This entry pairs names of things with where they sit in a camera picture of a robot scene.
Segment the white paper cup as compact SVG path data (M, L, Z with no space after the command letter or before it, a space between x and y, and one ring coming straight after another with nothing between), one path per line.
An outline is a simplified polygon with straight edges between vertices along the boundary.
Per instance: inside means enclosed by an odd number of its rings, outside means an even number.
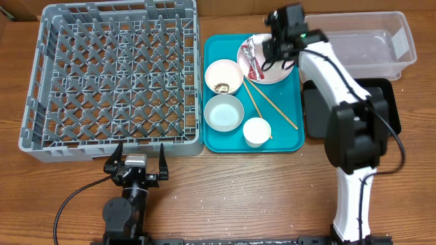
M271 138L270 124L263 118L255 117L243 125L243 136L248 146L258 148Z

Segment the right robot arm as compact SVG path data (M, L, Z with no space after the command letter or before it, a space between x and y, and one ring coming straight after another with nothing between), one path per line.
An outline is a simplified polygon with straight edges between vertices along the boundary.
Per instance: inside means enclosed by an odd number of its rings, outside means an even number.
M371 96L351 77L324 32L308 27L300 4L270 12L264 23L272 36L262 44L262 70L293 61L315 83L329 109L324 149L338 178L331 244L392 244L389 236L371 235L368 222L371 186L389 137L399 146L400 164L405 163L404 146L388 122L388 102Z

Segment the white rice leftovers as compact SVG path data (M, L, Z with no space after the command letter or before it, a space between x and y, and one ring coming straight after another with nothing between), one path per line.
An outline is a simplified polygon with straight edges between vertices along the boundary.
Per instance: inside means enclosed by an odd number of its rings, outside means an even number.
M230 92L230 85L226 83L216 84L213 89L217 94L227 94Z

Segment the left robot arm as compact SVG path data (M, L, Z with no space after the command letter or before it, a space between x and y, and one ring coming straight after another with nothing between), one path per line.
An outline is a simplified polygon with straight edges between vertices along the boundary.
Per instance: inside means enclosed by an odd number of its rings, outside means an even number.
M160 146L159 172L146 172L146 155L129 154L122 159L123 145L120 143L105 162L104 172L116 186L122 188L120 197L106 202L102 216L106 223L104 244L150 244L151 239L143 231L147 196L150 188L169 179L164 146Z

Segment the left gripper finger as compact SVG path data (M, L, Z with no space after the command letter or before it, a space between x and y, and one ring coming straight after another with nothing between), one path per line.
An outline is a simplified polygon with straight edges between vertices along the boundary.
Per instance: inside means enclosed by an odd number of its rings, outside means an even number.
M168 164L164 154L164 144L160 144L159 152L159 180L169 180Z
M123 156L123 142L120 142L115 151L111 154L109 159L104 164L105 173L117 173L119 164Z

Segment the pink bowl with rice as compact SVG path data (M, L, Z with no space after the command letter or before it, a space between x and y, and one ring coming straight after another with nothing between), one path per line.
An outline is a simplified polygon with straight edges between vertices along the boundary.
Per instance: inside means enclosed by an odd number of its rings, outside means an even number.
M230 85L230 92L227 95L233 95L242 85L244 74L240 66L229 59L220 59L212 62L206 69L204 80L207 87L213 93L217 94L213 89L216 84L226 83Z

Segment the foil wrapper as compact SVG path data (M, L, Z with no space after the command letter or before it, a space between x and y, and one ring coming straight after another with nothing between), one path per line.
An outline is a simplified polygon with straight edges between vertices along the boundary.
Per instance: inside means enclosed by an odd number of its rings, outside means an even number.
M253 37L247 39L247 43L240 48L249 63L248 78L251 80L262 80L264 74L255 57L255 43Z

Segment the grey bowl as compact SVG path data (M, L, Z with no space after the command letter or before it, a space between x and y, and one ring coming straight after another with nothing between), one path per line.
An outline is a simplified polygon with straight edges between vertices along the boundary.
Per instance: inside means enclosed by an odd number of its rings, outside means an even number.
M220 132L237 128L245 114L242 103L233 95L215 95L204 107L204 119L207 125Z

